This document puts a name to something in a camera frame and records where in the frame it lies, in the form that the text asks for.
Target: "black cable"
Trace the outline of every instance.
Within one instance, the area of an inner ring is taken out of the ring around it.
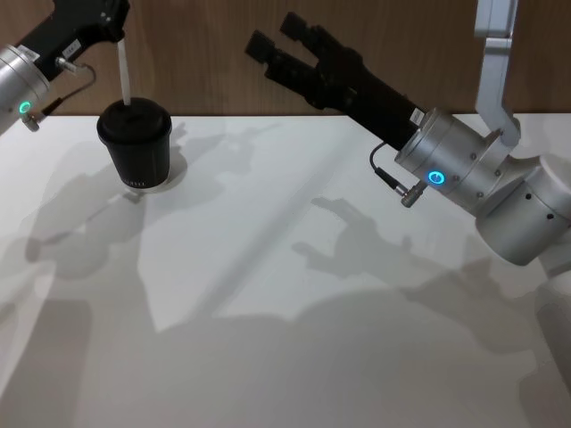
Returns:
[[[72,91],[69,94],[65,95],[62,98],[63,103],[65,103],[67,100],[74,97],[75,95],[77,95],[77,94],[85,91],[86,89],[90,88],[97,81],[97,73],[95,72],[95,69],[93,67],[91,67],[90,65],[87,65],[87,64],[81,64],[78,66],[78,68],[81,70],[88,70],[91,73],[91,80],[89,80],[85,85],[78,87],[75,91]]]
[[[398,187],[404,187],[401,182],[399,180],[397,180],[396,178],[394,178],[393,176],[391,176],[388,172],[386,172],[384,169],[379,168],[376,164],[375,164],[375,155],[377,154],[377,152],[379,150],[381,150],[383,147],[385,147],[386,143],[381,143],[379,144],[377,147],[375,147],[373,149],[373,151],[371,152],[368,161],[371,164],[371,168],[375,171],[375,174],[377,174],[377,176],[379,178],[381,178],[389,187],[391,187],[393,190],[397,190]]]
[[[81,92],[85,91],[86,89],[90,88],[95,84],[95,82],[97,81],[97,73],[95,72],[95,69],[93,67],[87,64],[81,64],[78,66],[78,68],[81,70],[88,70],[91,73],[91,79],[85,85],[78,87],[77,89],[71,91],[69,94],[65,95],[64,97],[59,97],[55,99],[51,104],[45,107],[42,110],[42,114],[45,117],[52,114],[55,111],[55,109],[57,109],[60,105],[68,101],[70,98],[74,97],[77,94],[80,94]]]
[[[386,143],[381,143],[381,144],[379,144],[377,147],[375,147],[375,148],[373,149],[373,152],[371,152],[371,155],[370,155],[369,158],[368,158],[368,161],[369,161],[370,164],[371,164],[371,168],[374,169],[374,170],[377,169],[377,165],[375,165],[375,155],[377,154],[377,152],[378,152],[379,150],[381,150],[383,147],[385,147],[385,145],[386,145]]]

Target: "white tabletop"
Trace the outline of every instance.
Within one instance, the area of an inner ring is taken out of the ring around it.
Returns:
[[[520,154],[570,155],[570,119],[522,117]],[[433,191],[405,210],[350,120],[174,119],[143,196],[95,121],[0,138],[3,428],[571,424],[540,264]]]

